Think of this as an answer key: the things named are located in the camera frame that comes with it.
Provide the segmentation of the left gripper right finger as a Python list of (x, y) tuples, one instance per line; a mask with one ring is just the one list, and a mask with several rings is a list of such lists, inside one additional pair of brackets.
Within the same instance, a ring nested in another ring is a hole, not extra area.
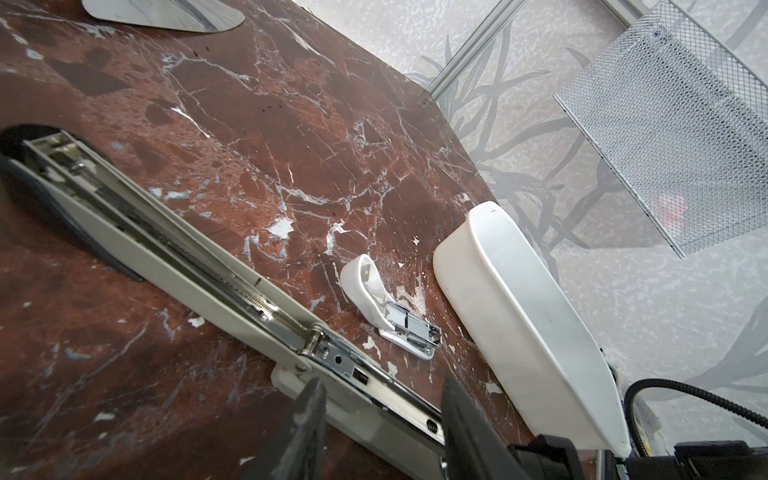
[(441, 415), (448, 479), (529, 479), (453, 378), (443, 383)]

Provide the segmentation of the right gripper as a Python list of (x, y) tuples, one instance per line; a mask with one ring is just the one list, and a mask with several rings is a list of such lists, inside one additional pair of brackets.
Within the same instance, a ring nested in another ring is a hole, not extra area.
[(569, 439), (538, 435), (527, 445), (510, 444), (508, 451), (529, 479), (585, 479), (578, 451)]

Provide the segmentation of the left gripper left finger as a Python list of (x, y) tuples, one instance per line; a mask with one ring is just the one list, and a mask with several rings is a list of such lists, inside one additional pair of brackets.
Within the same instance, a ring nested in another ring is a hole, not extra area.
[(326, 389), (310, 380), (277, 434), (242, 474), (243, 479), (319, 479), (324, 462)]

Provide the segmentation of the white mini stapler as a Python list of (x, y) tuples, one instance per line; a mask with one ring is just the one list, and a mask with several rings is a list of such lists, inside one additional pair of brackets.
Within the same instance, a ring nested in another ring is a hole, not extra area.
[(347, 263), (340, 286), (381, 337), (422, 360), (434, 358), (441, 346), (441, 329), (395, 301), (370, 256), (363, 254)]

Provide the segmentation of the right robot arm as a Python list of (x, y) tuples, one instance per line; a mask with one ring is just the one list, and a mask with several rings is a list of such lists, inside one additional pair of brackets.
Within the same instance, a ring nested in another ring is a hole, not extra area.
[[(702, 414), (721, 412), (702, 426), (684, 426), (694, 415), (680, 407), (657, 416), (651, 410), (656, 391), (697, 402)], [(767, 416), (692, 384), (661, 378), (638, 380), (626, 388), (624, 418), (630, 453), (599, 451), (587, 460), (572, 443), (539, 436), (510, 453), (529, 479), (765, 479)]]

